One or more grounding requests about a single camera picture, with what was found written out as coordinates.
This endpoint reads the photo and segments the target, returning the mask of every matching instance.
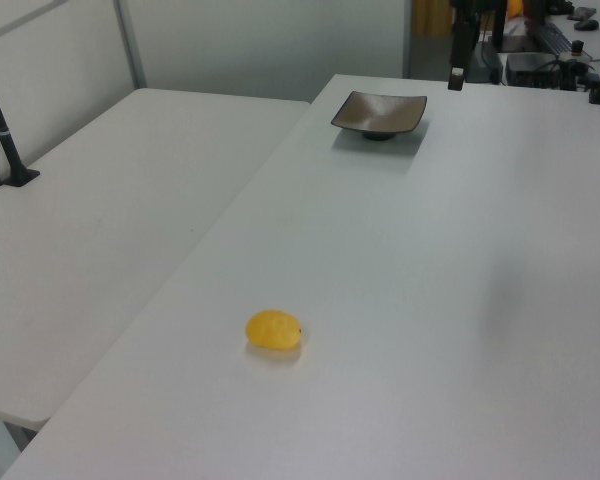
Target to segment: black pole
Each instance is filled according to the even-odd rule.
[[[2,114],[2,109],[0,108],[0,143],[2,144],[2,149],[7,157],[7,161],[9,162],[9,166],[11,167],[11,176],[4,180],[2,183],[4,185],[11,185],[13,187],[22,187],[26,185],[35,177],[40,175],[40,172],[35,170],[28,170],[20,160],[20,155],[18,155],[18,150],[16,149],[15,143],[13,143],[13,138],[11,138],[11,132],[9,131],[9,127],[7,126],[7,122],[4,119],[4,115]]]
[[[498,52],[502,51],[502,42],[504,41],[504,23],[507,17],[507,0],[498,0],[496,4],[496,13],[493,20],[493,46]]]

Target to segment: orange object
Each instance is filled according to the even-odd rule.
[[[256,314],[245,329],[247,338],[258,347],[289,350],[302,338],[300,322],[280,310],[264,310]]]
[[[507,17],[515,18],[522,15],[522,0],[509,0],[507,2]]]

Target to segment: electronic device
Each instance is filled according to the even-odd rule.
[[[466,80],[468,83],[493,83],[498,85],[503,70],[502,61],[493,45],[490,42],[480,42],[473,52]]]
[[[507,84],[512,87],[557,88],[561,71],[550,53],[512,53],[507,57]]]
[[[548,1],[549,15],[571,15],[573,14],[573,3],[566,0],[549,0]]]
[[[578,7],[567,18],[569,20],[575,20],[576,22],[582,22],[583,20],[588,20],[593,17],[597,11],[598,10],[595,8]]]
[[[560,55],[562,52],[571,51],[571,42],[555,24],[547,22],[545,25],[539,25],[536,21],[531,20],[525,22],[525,25],[527,32],[543,52]]]
[[[582,20],[581,22],[577,22],[573,24],[573,28],[583,32],[590,32],[592,30],[597,30],[600,27],[600,24],[597,20],[587,19]]]

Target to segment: white tabletop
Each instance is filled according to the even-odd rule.
[[[39,428],[307,104],[139,90],[0,188],[0,418]]]
[[[384,143],[352,90],[427,95]],[[251,315],[303,324],[251,347]],[[600,480],[600,107],[336,76],[7,472]]]

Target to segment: metal stand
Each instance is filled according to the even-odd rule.
[[[11,167],[11,175],[2,183],[4,185],[10,185],[12,187],[22,187],[26,185],[31,180],[40,175],[40,172],[36,170],[28,170],[23,164],[22,160],[20,160],[20,155],[18,155],[18,150],[16,149],[16,145],[13,143],[13,138],[11,138],[11,132],[9,131],[9,127],[7,126],[7,122],[4,119],[4,115],[2,114],[2,109],[0,108],[0,143],[2,144],[2,149],[7,157],[7,161],[9,162],[9,166]]]

